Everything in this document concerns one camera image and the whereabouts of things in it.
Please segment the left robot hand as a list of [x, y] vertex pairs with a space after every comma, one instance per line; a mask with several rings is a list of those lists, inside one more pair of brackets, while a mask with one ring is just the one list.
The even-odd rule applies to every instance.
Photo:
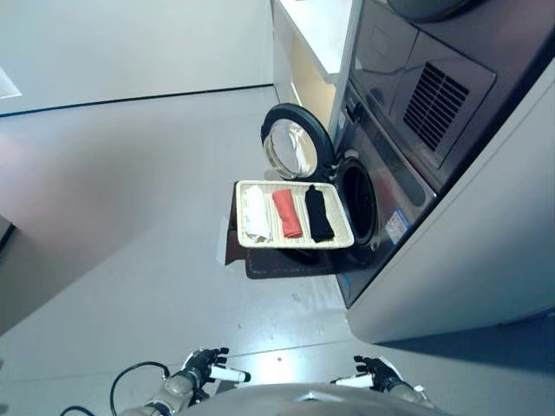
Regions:
[[250, 373], [226, 365], [229, 352], [226, 347], [197, 349], [187, 356], [178, 374], [189, 378], [197, 388], [216, 380], [250, 382]]

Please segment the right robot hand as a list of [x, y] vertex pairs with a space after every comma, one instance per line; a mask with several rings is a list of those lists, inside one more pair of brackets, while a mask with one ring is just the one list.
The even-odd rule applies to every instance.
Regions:
[[362, 355], [355, 355], [353, 359], [356, 364], [356, 374], [350, 377], [335, 379], [331, 384], [344, 387], [369, 388], [383, 393], [405, 383], [394, 366], [385, 359]]

